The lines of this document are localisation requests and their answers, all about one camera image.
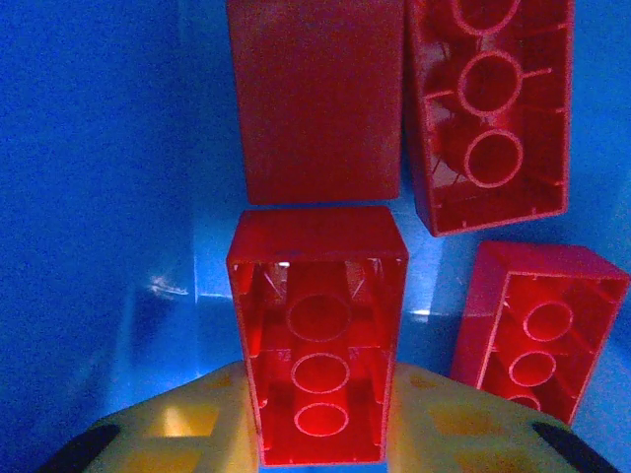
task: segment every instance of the square hole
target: square hole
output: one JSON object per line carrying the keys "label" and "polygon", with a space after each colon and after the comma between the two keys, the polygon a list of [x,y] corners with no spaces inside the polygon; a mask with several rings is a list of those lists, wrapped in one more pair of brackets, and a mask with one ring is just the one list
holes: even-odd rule
{"label": "square hole", "polygon": [[428,381],[427,379],[419,375],[412,376],[410,378],[410,384],[418,389],[432,389],[433,387],[436,387],[435,383],[433,383],[432,381]]}
{"label": "square hole", "polygon": [[147,450],[133,452],[124,463],[121,473],[191,473],[202,452],[190,448]]}
{"label": "square hole", "polygon": [[445,436],[488,436],[502,428],[487,411],[463,404],[437,404],[429,409],[434,426]]}
{"label": "square hole", "polygon": [[518,450],[471,450],[456,454],[462,473],[533,473],[527,456]]}
{"label": "square hole", "polygon": [[208,437],[219,409],[208,404],[167,406],[149,426],[145,437]]}

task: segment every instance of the red lego brick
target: red lego brick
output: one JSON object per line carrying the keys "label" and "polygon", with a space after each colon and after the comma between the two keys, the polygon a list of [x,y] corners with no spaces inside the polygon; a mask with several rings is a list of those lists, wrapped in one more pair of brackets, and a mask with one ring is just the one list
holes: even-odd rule
{"label": "red lego brick", "polygon": [[573,0],[406,0],[416,208],[444,236],[567,210]]}
{"label": "red lego brick", "polygon": [[244,212],[228,271],[264,465],[384,460],[407,259],[385,207]]}
{"label": "red lego brick", "polygon": [[483,242],[452,378],[572,423],[628,287],[581,246]]}
{"label": "red lego brick", "polygon": [[229,0],[228,18],[249,201],[395,198],[402,2]]}

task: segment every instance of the blue background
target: blue background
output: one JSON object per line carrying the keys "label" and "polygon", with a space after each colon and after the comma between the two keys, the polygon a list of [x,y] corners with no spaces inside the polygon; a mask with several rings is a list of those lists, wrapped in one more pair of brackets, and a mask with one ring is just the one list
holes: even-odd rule
{"label": "blue background", "polygon": [[[567,215],[432,238],[404,166],[399,358],[447,373],[478,243],[585,244],[631,271],[631,1],[578,0]],[[232,360],[224,268],[247,208],[223,1],[0,6],[0,460]],[[631,304],[575,429],[631,471]],[[295,471],[384,472],[384,465]]]}

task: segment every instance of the yellow base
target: yellow base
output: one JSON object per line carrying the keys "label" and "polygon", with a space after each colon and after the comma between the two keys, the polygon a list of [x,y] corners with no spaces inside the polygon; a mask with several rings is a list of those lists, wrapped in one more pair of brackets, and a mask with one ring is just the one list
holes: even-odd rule
{"label": "yellow base", "polygon": [[[556,419],[405,364],[394,374],[389,473],[576,473],[532,429]],[[101,419],[120,434],[87,472],[256,473],[243,362]]]}
{"label": "yellow base", "polygon": [[532,429],[558,420],[411,365],[392,386],[389,473],[576,473]]}
{"label": "yellow base", "polygon": [[256,473],[256,432],[242,362],[101,419],[120,434],[86,472]]}

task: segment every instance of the blue wall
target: blue wall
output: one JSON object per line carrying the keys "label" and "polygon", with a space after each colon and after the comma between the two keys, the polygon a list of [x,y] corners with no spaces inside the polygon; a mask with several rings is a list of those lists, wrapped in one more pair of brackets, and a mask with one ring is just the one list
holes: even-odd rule
{"label": "blue wall", "polygon": [[135,288],[190,279],[191,214],[176,3],[3,2],[0,19],[0,458],[15,471],[105,413]]}

